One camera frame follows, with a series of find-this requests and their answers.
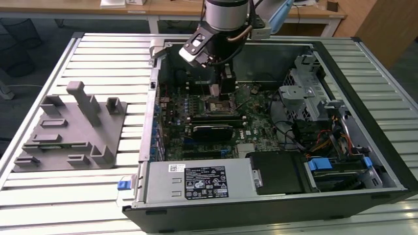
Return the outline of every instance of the warning sticker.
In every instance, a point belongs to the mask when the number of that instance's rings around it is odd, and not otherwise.
[[[185,168],[184,192],[186,200],[228,197],[224,166]]]
[[[168,172],[184,172],[185,164],[169,164]]]

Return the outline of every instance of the paper on desk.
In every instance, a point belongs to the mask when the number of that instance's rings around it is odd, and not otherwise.
[[[293,3],[297,7],[304,7],[304,6],[313,6],[316,5],[316,0],[304,0],[304,1],[297,1]]]
[[[108,8],[125,8],[124,0],[101,0],[100,2],[100,8],[108,9]]]

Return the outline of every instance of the aluminum extrusion table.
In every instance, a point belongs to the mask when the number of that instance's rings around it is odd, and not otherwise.
[[[148,82],[156,69],[148,63],[153,39],[186,39],[188,35],[78,34],[71,38],[45,86],[0,160],[1,235],[117,234],[140,235],[124,217],[130,191],[116,190],[117,181],[136,173]],[[361,42],[349,38],[276,37],[281,40],[323,42],[371,115],[418,176],[418,105],[379,64]],[[81,80],[97,101],[117,96],[128,103],[120,135],[116,168],[84,171],[10,173],[13,159],[37,123],[38,103],[46,94],[65,94],[67,81]],[[416,234],[418,196],[376,206],[337,220],[214,229],[180,234]]]

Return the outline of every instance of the gray plastic block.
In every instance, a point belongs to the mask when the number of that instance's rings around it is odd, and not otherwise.
[[[110,163],[114,160],[114,155],[112,154],[106,146],[102,147],[101,151],[97,149],[96,146],[93,146],[89,156],[97,164]]]
[[[33,142],[59,142],[62,137],[58,134],[34,135]]]
[[[124,114],[121,103],[118,101],[118,98],[116,97],[109,97],[106,99],[105,108],[106,111],[109,112],[109,115]]]
[[[57,96],[43,99],[45,109],[55,112],[39,116],[15,160],[14,172],[109,169],[114,166],[126,103],[117,98],[97,102],[92,95],[85,95],[81,87],[81,82],[70,82],[66,87],[80,103],[59,103]],[[92,125],[88,117],[97,118],[93,124],[102,125]]]
[[[39,163],[38,159],[35,159],[35,157],[33,157],[33,156],[18,157],[14,160],[14,164],[18,167],[25,167],[25,168],[37,167],[38,163]]]
[[[42,128],[65,127],[66,125],[67,125],[67,122],[62,118],[53,118],[53,119],[49,119],[49,120],[43,120],[39,123],[39,126]]]
[[[63,103],[57,95],[45,96],[43,100],[39,103],[39,108],[51,117],[59,116],[59,112],[57,109],[58,106],[63,106]]]
[[[71,166],[88,165],[88,164],[89,164],[89,159],[85,157],[84,154],[67,155],[66,162],[67,162]]]
[[[84,83],[80,81],[70,81],[66,85],[66,92],[70,94],[77,103],[80,110],[86,117],[92,126],[100,126],[100,118],[97,116],[97,111],[100,110],[96,98],[93,95],[86,96],[84,93]]]

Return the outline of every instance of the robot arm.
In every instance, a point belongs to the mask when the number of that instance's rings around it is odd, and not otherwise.
[[[277,10],[280,14],[274,13],[282,18],[274,28],[281,26],[292,3],[293,0],[285,0]],[[193,67],[213,67],[216,84],[210,86],[210,93],[217,97],[234,90],[232,58],[240,53],[246,38],[265,39],[270,29],[254,13],[252,0],[205,0],[204,6],[205,21],[178,54]]]

